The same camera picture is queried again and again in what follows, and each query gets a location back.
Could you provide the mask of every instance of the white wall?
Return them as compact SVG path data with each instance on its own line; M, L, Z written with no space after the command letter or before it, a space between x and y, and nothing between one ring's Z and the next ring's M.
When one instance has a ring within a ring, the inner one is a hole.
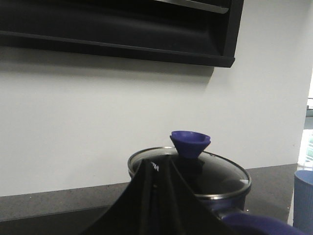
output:
M0 47L0 196L128 181L129 156L178 129L245 168L296 163L309 8L246 0L230 69Z

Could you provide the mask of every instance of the blue lid knob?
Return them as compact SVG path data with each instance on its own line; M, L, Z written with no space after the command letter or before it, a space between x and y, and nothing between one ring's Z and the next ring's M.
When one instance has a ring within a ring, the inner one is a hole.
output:
M181 157L196 159L211 143L211 137L192 131L173 131L170 138Z

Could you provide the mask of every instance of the blue cup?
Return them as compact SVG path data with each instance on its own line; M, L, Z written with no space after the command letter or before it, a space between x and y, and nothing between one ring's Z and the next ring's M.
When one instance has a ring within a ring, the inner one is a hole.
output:
M313 235L313 171L294 174L293 226Z

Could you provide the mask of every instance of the pot handle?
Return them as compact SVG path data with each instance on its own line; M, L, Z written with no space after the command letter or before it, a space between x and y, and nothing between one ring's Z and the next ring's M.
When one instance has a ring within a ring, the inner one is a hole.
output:
M211 137L193 131L172 131L170 138L179 154L187 159L196 159L211 143Z
M304 232L275 218L250 215L243 212L230 213L222 218L228 226L242 231L257 229L267 235L307 235Z

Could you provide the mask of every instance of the cooking pot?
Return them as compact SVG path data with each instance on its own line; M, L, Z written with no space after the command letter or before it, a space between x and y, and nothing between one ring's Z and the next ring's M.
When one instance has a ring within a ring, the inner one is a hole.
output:
M234 162L203 152L209 136L179 131L171 139L175 148L150 148L130 157L132 181L81 235L305 235L239 210L251 179Z
M251 189L251 178L246 170L231 160L203 151L211 143L209 136L174 131L170 138L175 147L144 149L129 158L131 178L142 160L150 162L158 171L158 163L168 158L193 194L239 234L305 235L277 219L243 213L245 198Z
M128 171L134 176L142 159L155 167L164 157L173 161L194 195L211 210L238 208L243 210L251 188L246 170L229 159L204 152L210 137L189 131L172 132L176 147L156 147L134 153L128 160Z

